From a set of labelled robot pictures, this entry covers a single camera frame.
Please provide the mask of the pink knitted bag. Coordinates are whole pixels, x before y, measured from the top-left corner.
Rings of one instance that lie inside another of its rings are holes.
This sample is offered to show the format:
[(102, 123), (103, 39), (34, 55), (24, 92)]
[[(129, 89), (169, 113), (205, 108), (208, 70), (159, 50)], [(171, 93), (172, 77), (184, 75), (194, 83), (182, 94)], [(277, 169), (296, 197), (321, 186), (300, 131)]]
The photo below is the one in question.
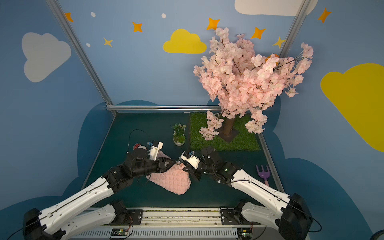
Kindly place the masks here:
[(183, 195), (191, 186), (189, 173), (183, 171), (185, 165), (177, 161), (168, 171), (150, 174), (147, 179), (176, 195)]

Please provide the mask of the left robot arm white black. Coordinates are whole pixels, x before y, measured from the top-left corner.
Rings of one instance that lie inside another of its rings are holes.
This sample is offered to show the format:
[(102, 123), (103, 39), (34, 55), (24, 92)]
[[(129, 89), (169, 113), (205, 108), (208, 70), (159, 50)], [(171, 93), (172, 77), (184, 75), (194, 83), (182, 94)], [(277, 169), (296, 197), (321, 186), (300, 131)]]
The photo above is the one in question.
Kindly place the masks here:
[(110, 168), (88, 187), (49, 208), (25, 213), (23, 237), (26, 240), (67, 240), (100, 225), (127, 222), (127, 209), (121, 201), (113, 201), (100, 210), (84, 214), (92, 205), (130, 186), (135, 178), (168, 171), (175, 160), (153, 158), (144, 149), (128, 153), (124, 163)]

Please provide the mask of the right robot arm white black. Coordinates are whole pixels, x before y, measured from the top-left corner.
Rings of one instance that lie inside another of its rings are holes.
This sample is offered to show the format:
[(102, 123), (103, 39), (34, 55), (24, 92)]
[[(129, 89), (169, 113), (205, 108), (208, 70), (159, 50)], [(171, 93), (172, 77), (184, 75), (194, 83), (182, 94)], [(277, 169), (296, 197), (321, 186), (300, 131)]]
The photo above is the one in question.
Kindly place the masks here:
[(260, 182), (235, 164), (223, 161), (213, 147), (203, 149), (200, 156), (187, 150), (180, 159), (185, 164), (184, 171), (197, 181), (209, 175), (259, 202), (260, 206), (250, 202), (241, 205), (240, 213), (248, 222), (273, 228), (285, 240), (308, 238), (314, 218), (302, 196), (288, 195)]

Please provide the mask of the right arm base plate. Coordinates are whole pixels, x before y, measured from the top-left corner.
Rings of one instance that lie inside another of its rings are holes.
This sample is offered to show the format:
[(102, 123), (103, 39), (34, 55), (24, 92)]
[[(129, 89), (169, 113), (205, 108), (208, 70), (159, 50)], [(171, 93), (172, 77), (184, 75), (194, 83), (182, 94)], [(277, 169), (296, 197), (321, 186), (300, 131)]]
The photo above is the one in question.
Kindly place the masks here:
[(233, 209), (221, 208), (220, 215), (222, 225), (251, 225), (251, 222), (247, 221), (239, 211)]

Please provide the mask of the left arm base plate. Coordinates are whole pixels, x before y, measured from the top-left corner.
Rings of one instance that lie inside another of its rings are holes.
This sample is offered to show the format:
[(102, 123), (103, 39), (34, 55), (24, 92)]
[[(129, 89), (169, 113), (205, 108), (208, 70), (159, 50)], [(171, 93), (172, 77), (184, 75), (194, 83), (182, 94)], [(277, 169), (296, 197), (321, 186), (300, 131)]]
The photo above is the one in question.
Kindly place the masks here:
[(127, 209), (123, 211), (123, 220), (121, 226), (140, 226), (143, 219), (144, 210), (142, 209)]

